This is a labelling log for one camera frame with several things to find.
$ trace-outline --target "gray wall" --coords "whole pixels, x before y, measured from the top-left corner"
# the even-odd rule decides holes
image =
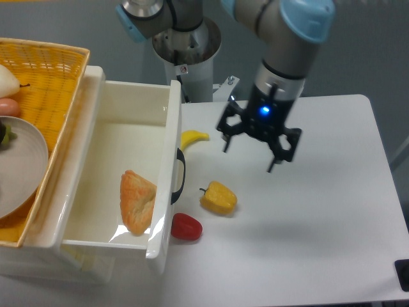
[[[390,157],[409,135],[409,0],[334,0],[337,17],[329,41],[307,80],[304,95],[361,93],[369,97]],[[119,0],[0,3],[0,36],[65,43],[91,50],[90,65],[107,79],[165,84],[164,69],[149,42],[132,43],[114,14]],[[204,12],[222,31],[215,83],[241,79],[246,99],[265,45],[233,21],[219,0],[204,0]],[[409,161],[394,178],[409,219]]]

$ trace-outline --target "white pear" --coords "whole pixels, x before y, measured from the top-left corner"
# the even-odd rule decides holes
[[[9,97],[20,91],[20,81],[6,67],[0,65],[0,98]]]

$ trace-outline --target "yellow bell pepper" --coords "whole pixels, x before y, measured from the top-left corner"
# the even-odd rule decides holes
[[[200,198],[200,204],[204,208],[218,214],[229,214],[234,211],[237,197],[220,182],[212,181],[207,190],[200,190],[204,191],[204,195]]]

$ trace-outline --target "white plastic box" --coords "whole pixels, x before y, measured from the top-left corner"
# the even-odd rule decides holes
[[[118,257],[161,274],[171,197],[181,188],[180,84],[105,81],[100,67],[87,67],[77,99],[77,120],[36,221],[22,248],[0,249],[0,274],[108,281]],[[142,236],[122,223],[120,182],[127,169],[157,185],[152,224]]]

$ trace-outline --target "blue led light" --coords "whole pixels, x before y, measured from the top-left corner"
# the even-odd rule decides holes
[[[261,115],[266,116],[269,113],[270,113],[270,108],[269,107],[264,106],[264,107],[260,108],[260,114]]]

